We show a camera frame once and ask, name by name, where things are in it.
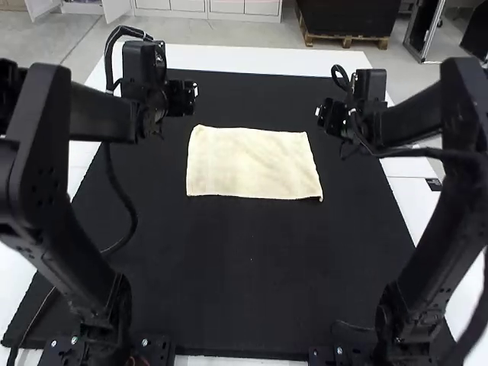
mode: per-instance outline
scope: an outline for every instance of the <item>black box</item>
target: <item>black box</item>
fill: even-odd
[[[310,34],[389,37],[401,0],[297,0]]]

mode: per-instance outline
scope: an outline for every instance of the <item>cream towel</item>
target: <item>cream towel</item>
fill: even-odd
[[[323,199],[305,132],[196,126],[188,145],[188,196]]]

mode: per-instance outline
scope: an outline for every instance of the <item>wooden pallet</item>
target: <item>wooden pallet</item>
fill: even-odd
[[[302,13],[298,8],[298,5],[295,6],[295,11],[298,17],[298,24],[300,25],[300,29],[302,31],[303,39],[305,40],[305,46],[313,47],[314,40],[342,40],[342,48],[351,48],[351,43],[353,40],[369,40],[377,42],[378,48],[380,50],[386,50],[388,48],[388,40],[389,37],[363,37],[363,36],[339,36],[339,35],[331,35],[331,34],[312,34],[307,30],[307,26],[305,25],[305,21],[303,19]]]

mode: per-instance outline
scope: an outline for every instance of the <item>black sticker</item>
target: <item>black sticker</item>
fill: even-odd
[[[425,181],[429,185],[431,191],[433,192],[442,191],[442,183],[437,178],[426,178]]]

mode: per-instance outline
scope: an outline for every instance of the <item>metal base plate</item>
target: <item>metal base plate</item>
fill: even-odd
[[[48,341],[38,366],[81,365],[86,353],[86,343],[76,337],[58,337]],[[173,366],[175,344],[165,335],[142,334],[133,338],[133,364]]]
[[[309,366],[366,366],[372,365],[373,347],[337,344],[334,346],[311,347],[308,354]]]
[[[76,337],[58,337],[46,343],[38,366],[69,366],[82,364],[85,343]]]
[[[133,339],[133,347],[136,355],[144,358],[151,366],[173,366],[175,364],[176,345],[165,335],[139,335]]]

